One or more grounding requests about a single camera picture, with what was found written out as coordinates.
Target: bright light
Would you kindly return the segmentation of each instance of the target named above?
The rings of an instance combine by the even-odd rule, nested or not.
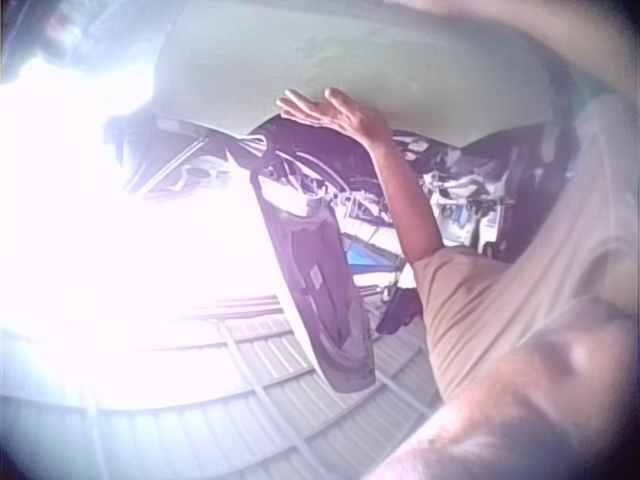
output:
[[[273,293],[248,187],[135,203],[102,143],[150,76],[101,79],[41,60],[0,89],[0,319],[27,335],[120,342],[215,298]]]

